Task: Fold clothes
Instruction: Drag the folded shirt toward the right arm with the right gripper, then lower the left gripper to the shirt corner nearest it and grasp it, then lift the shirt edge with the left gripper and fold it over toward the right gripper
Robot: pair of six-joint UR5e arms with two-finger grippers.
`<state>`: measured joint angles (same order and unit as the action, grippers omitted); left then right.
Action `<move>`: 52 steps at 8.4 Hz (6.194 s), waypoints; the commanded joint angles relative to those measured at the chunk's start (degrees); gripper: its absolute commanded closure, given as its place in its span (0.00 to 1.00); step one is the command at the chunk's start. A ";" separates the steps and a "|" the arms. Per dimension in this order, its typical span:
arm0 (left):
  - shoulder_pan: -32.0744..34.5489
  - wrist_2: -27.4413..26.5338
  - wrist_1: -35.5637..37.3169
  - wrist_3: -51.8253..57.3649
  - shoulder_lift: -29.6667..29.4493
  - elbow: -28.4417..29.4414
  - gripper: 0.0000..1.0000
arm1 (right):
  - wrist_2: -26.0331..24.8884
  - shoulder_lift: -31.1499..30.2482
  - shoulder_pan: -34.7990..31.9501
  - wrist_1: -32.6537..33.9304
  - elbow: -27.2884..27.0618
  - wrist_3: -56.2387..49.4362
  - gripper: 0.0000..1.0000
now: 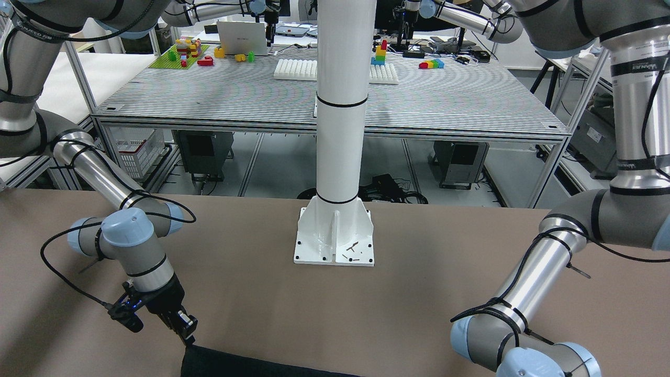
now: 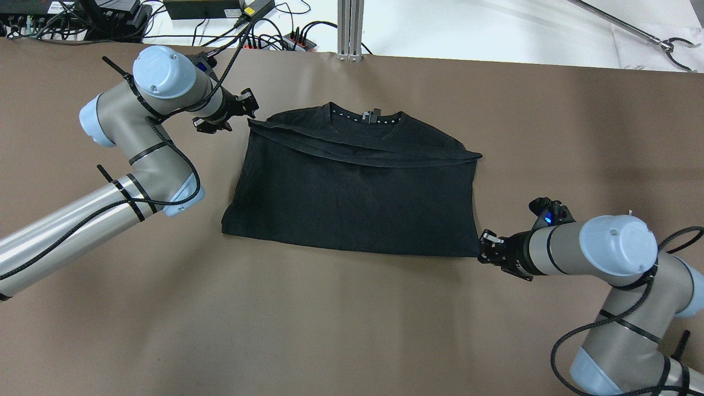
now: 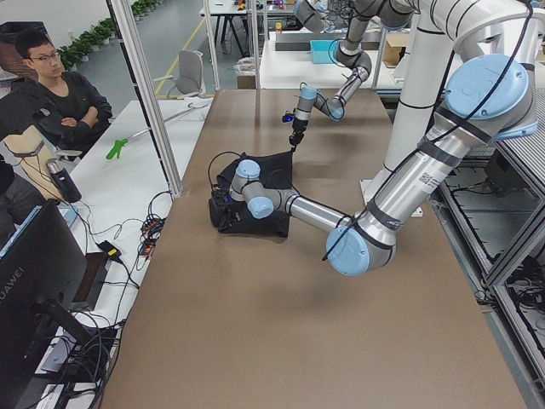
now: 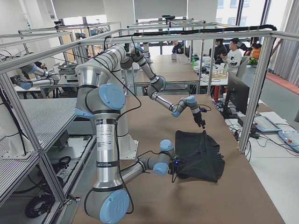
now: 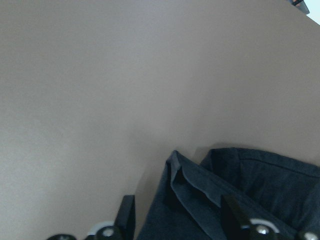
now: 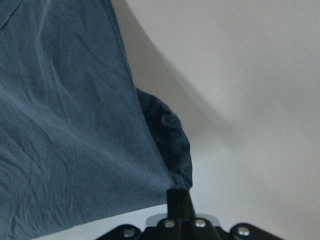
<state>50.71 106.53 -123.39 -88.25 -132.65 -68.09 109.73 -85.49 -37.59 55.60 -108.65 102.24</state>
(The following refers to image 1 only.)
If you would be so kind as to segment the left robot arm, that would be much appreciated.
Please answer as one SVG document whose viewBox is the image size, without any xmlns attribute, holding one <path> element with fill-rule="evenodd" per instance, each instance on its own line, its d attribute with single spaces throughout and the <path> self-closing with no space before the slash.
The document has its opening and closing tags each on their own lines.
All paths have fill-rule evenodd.
<svg viewBox="0 0 670 377">
<path fill-rule="evenodd" d="M 601 376 L 573 342 L 529 329 L 553 283 L 589 243 L 668 251 L 668 1 L 487 1 L 538 53 L 564 58 L 599 40 L 611 54 L 617 175 L 551 210 L 487 303 L 452 319 L 451 345 L 498 376 Z"/>
</svg>

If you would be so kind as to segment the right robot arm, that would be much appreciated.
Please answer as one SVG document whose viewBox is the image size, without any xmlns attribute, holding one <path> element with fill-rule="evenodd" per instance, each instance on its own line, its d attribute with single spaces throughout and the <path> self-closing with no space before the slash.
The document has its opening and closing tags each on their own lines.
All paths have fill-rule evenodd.
<svg viewBox="0 0 670 377">
<path fill-rule="evenodd" d="M 146 308 L 191 346 L 198 321 L 182 304 L 184 289 L 159 239 L 193 223 L 194 213 L 141 188 L 74 122 L 35 108 L 63 43 L 88 20 L 110 29 L 112 37 L 143 36 L 171 4 L 2 1 L 2 13 L 8 16 L 2 36 L 2 158 L 51 157 L 112 203 L 114 213 L 81 219 L 64 232 L 74 250 L 98 261 L 117 260 L 127 275 L 124 293 L 115 302 L 86 297 L 132 332 L 143 329 L 137 311 Z"/>
</svg>

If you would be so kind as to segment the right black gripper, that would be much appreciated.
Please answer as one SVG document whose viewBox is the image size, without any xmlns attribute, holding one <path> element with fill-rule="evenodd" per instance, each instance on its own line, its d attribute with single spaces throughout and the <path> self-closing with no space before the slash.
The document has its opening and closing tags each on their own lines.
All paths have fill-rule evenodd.
<svg viewBox="0 0 670 377">
<path fill-rule="evenodd" d="M 177 334 L 184 346 L 189 348 L 194 345 L 194 332 L 198 327 L 198 319 L 187 314 L 182 305 L 186 293 L 176 274 L 173 274 L 167 284 L 160 289 L 140 293 L 149 312 L 158 315 L 166 326 Z"/>
</svg>

